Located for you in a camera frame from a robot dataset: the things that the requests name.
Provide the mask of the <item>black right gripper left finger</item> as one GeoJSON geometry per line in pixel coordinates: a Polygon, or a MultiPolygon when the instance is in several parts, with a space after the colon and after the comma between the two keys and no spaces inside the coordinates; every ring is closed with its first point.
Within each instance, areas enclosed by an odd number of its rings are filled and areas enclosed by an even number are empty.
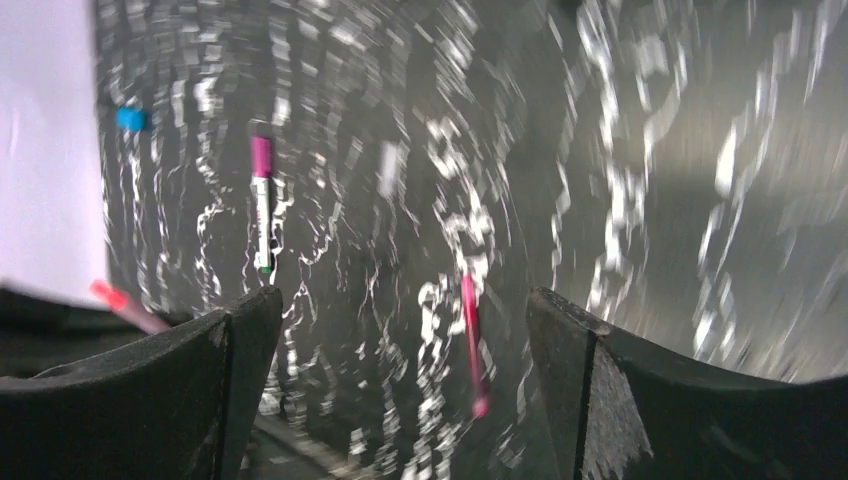
{"type": "Polygon", "coordinates": [[[283,299],[258,289],[204,316],[115,349],[23,366],[46,332],[101,319],[1,294],[1,475],[5,479],[234,479],[282,323],[283,299]]]}

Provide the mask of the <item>dark pink pen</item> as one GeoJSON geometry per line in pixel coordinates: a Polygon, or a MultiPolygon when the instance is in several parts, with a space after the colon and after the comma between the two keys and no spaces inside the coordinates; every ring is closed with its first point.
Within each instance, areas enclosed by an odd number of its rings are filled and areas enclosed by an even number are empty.
{"type": "Polygon", "coordinates": [[[461,300],[468,349],[470,383],[473,392],[471,409],[474,418],[479,419],[489,412],[490,400],[479,349],[481,335],[477,296],[473,277],[470,273],[465,273],[462,276],[461,300]]]}

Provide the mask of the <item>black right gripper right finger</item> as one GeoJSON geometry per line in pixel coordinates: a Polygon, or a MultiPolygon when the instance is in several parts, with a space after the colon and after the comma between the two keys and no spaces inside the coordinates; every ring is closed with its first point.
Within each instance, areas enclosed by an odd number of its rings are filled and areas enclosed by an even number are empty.
{"type": "Polygon", "coordinates": [[[679,355],[546,288],[528,339],[560,479],[843,479],[847,380],[791,384],[679,355]]]}

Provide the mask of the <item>white marker pen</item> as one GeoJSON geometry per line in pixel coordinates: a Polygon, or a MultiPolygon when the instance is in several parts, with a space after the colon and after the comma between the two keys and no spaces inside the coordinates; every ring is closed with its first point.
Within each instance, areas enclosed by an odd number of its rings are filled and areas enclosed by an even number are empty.
{"type": "Polygon", "coordinates": [[[268,123],[254,119],[249,126],[252,188],[256,198],[256,221],[258,235],[258,268],[261,273],[273,270],[270,240],[270,179],[272,177],[272,141],[268,135],[268,123]]]}

